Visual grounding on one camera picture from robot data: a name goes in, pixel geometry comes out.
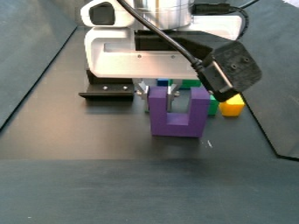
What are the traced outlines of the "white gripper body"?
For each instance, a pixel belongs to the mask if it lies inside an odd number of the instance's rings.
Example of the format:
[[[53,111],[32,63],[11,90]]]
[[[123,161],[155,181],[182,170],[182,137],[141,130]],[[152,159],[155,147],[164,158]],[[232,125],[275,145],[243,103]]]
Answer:
[[[137,14],[170,36],[192,37],[206,45],[238,38],[242,18],[195,16],[194,0],[124,0]],[[80,9],[91,28],[84,46],[91,72],[103,78],[194,80],[190,61],[129,15],[117,0],[92,0]]]

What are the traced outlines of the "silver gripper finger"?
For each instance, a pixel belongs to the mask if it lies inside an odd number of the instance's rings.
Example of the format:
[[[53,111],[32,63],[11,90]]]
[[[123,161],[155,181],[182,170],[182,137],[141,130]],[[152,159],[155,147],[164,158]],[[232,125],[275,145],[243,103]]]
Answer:
[[[179,88],[182,86],[180,80],[172,80],[172,84],[167,87],[167,111],[172,110],[174,98],[180,95]]]

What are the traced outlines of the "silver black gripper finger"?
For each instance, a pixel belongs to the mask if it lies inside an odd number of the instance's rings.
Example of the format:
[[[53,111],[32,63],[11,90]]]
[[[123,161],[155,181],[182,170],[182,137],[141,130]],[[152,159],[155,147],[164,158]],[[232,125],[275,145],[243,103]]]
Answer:
[[[144,101],[144,110],[148,110],[148,90],[149,86],[145,84],[143,79],[135,79],[135,89],[136,94],[140,96]]]

